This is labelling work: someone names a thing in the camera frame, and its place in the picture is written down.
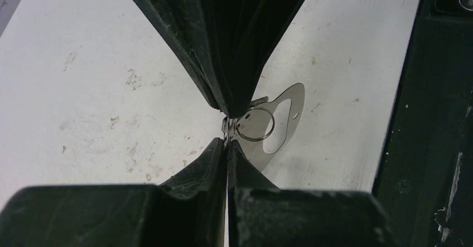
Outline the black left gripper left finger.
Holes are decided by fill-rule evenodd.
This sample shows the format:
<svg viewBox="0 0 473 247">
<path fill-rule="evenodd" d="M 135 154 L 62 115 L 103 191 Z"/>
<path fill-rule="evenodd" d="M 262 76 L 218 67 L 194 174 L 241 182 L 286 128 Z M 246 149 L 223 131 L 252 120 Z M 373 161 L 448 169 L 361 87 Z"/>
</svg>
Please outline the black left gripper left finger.
<svg viewBox="0 0 473 247">
<path fill-rule="evenodd" d="M 224 143 L 160 185 L 33 186 L 1 211 L 2 246 L 223 246 Z"/>
</svg>

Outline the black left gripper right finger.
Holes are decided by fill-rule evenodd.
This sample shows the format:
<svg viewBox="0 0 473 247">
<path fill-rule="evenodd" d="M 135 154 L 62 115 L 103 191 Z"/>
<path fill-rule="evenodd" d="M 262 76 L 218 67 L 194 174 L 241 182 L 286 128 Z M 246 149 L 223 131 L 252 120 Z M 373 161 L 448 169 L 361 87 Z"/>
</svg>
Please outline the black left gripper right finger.
<svg viewBox="0 0 473 247">
<path fill-rule="evenodd" d="M 369 193 L 283 190 L 228 144 L 230 246 L 396 246 Z"/>
</svg>

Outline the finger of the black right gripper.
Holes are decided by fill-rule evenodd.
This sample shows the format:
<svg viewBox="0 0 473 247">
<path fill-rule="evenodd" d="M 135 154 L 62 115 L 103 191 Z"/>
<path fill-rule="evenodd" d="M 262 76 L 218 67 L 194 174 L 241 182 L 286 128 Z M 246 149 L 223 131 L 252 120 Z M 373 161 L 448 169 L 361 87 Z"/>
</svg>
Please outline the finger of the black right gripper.
<svg viewBox="0 0 473 247">
<path fill-rule="evenodd" d="M 225 112 L 213 72 L 200 0 L 132 0 L 176 55 L 214 109 Z"/>
<path fill-rule="evenodd" d="M 199 0 L 219 109 L 244 115 L 270 55 L 305 0 Z"/>
</svg>

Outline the silver carabiner keyring with rings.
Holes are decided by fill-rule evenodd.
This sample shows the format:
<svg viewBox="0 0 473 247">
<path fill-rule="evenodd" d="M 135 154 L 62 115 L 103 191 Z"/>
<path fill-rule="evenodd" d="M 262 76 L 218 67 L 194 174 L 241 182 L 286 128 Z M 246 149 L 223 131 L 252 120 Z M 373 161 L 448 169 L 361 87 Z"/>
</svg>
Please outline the silver carabiner keyring with rings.
<svg viewBox="0 0 473 247">
<path fill-rule="evenodd" d="M 305 86 L 302 83 L 291 85 L 272 101 L 267 96 L 253 100 L 242 117 L 223 119 L 224 140 L 238 141 L 250 163 L 262 172 L 294 135 L 304 103 Z M 281 145 L 267 152 L 264 141 L 276 137 L 278 121 L 283 127 Z"/>
</svg>

